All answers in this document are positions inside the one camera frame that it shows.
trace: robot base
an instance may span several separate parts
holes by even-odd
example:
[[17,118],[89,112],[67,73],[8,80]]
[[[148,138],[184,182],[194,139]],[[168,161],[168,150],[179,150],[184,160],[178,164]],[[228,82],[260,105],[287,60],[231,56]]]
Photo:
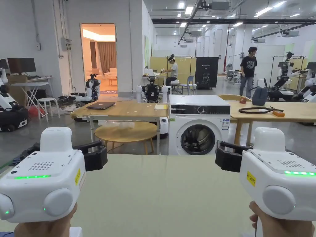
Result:
[[18,111],[0,111],[0,131],[13,132],[27,125],[28,110],[21,108]]

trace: white sticker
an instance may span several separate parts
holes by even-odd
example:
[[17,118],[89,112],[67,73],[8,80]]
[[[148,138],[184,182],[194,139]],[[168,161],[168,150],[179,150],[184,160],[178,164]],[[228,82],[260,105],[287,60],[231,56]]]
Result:
[[228,128],[229,128],[229,119],[223,119],[222,130],[228,130]]

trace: red object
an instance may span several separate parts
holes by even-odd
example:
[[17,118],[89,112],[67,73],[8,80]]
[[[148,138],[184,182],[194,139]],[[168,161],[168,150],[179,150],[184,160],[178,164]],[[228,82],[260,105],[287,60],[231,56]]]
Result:
[[[42,112],[42,114],[45,114],[45,111],[40,108],[40,111]],[[38,110],[37,107],[32,105],[29,109],[28,109],[28,114],[30,117],[37,117],[38,116]]]
[[246,103],[246,99],[245,98],[240,98],[239,103],[245,104]]

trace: sofa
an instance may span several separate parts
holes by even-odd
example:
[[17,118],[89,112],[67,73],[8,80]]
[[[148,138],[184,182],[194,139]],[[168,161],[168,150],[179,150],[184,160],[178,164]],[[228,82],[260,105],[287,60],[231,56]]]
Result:
[[110,68],[109,72],[104,73],[104,78],[109,80],[109,85],[112,84],[112,81],[116,81],[118,79],[116,68]]

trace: hand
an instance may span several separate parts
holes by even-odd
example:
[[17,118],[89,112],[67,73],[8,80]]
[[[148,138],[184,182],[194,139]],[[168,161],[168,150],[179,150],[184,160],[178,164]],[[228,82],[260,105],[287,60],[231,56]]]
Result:
[[262,222],[263,237],[313,237],[315,227],[311,221],[280,220],[265,214],[258,205],[252,201],[249,205],[254,214],[250,220],[257,228],[258,217]]
[[20,223],[14,230],[15,237],[69,237],[70,220],[77,210],[75,204],[71,213],[52,222]]

